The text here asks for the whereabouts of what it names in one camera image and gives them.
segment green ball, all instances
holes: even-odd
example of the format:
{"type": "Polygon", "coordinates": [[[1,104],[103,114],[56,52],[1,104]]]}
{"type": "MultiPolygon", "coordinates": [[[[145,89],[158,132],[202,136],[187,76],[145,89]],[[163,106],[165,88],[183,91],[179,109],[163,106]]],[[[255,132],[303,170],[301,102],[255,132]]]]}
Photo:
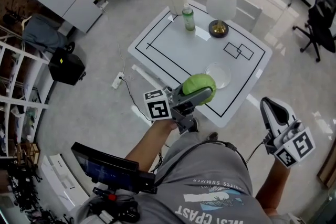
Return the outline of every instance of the green ball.
{"type": "Polygon", "coordinates": [[[196,75],[190,76],[183,83],[182,92],[184,95],[188,95],[188,94],[191,94],[205,87],[211,87],[213,91],[209,98],[207,98],[204,102],[199,104],[199,105],[203,105],[203,104],[209,103],[213,99],[216,93],[216,89],[217,89],[216,83],[210,75],[196,74],[196,75]]]}

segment chair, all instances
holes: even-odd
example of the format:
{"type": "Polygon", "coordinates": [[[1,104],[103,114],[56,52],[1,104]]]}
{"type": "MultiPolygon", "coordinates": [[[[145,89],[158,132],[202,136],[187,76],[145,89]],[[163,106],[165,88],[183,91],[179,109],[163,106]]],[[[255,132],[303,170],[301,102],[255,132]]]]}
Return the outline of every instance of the chair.
{"type": "Polygon", "coordinates": [[[263,9],[248,0],[237,0],[237,13],[232,19],[247,31],[252,32],[263,9]]]}
{"type": "Polygon", "coordinates": [[[293,26],[293,30],[298,29],[309,38],[309,43],[304,48],[301,48],[300,52],[304,52],[310,44],[313,44],[317,54],[316,62],[321,61],[317,44],[332,53],[336,52],[334,38],[329,29],[335,13],[336,0],[315,0],[314,6],[308,11],[309,19],[304,25],[309,32],[296,25],[293,26]]]}

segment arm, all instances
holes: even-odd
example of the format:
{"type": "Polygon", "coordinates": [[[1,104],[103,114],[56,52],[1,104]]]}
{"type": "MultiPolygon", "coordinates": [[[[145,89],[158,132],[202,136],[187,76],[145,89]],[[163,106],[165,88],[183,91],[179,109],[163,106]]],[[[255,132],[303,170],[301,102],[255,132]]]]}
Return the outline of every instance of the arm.
{"type": "Polygon", "coordinates": [[[170,132],[177,128],[172,120],[156,121],[125,159],[139,163],[139,170],[148,172],[170,132]]]}
{"type": "Polygon", "coordinates": [[[276,209],[279,206],[289,172],[290,169],[286,169],[279,160],[275,159],[265,183],[256,196],[268,216],[278,214],[276,209]]]}

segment desk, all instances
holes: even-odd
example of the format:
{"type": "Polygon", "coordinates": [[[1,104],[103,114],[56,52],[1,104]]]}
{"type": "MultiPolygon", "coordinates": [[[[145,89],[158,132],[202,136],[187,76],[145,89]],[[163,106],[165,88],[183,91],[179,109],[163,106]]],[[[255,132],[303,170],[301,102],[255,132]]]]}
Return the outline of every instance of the desk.
{"type": "Polygon", "coordinates": [[[164,83],[176,88],[189,76],[204,73],[210,63],[225,63],[231,82],[214,99],[196,108],[218,127],[231,119],[261,76],[272,50],[237,24],[226,21],[229,34],[222,39],[208,33],[214,19],[205,6],[188,0],[194,10],[195,31],[187,31],[183,17],[167,7],[131,44],[128,51],[164,83]]]}

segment gold lamp base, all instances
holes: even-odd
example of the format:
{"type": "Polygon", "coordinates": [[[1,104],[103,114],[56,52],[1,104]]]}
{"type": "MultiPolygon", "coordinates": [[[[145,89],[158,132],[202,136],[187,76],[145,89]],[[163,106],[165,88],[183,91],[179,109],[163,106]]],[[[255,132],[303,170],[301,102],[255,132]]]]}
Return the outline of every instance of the gold lamp base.
{"type": "Polygon", "coordinates": [[[222,20],[214,20],[209,24],[209,33],[216,38],[226,37],[229,33],[229,26],[222,20]]]}

